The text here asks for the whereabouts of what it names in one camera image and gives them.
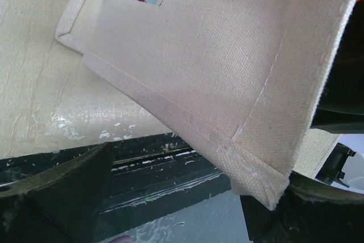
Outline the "canvas tote bag orange handles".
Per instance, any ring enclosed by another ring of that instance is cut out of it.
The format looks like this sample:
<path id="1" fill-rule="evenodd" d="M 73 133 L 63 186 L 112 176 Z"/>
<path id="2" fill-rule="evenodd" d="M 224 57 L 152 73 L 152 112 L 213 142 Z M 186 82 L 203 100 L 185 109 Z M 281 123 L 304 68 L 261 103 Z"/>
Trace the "canvas tote bag orange handles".
<path id="1" fill-rule="evenodd" d="M 55 37 L 272 210 L 356 0 L 69 0 Z"/>

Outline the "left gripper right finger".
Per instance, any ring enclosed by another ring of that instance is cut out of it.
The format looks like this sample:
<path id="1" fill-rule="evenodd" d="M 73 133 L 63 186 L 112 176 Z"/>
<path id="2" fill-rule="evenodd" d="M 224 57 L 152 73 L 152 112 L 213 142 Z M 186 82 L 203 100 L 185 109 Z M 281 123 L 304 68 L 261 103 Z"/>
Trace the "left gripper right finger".
<path id="1" fill-rule="evenodd" d="M 252 242 L 363 242 L 363 195 L 309 183 L 291 184 L 274 210 L 240 197 Z"/>

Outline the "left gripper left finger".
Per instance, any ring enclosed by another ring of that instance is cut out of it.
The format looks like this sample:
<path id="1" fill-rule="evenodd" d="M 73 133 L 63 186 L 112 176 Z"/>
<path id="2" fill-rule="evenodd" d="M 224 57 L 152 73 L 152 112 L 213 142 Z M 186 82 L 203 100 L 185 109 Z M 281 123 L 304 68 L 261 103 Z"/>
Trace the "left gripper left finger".
<path id="1" fill-rule="evenodd" d="M 92 242 L 114 161 L 110 143 L 1 187 L 1 242 Z"/>

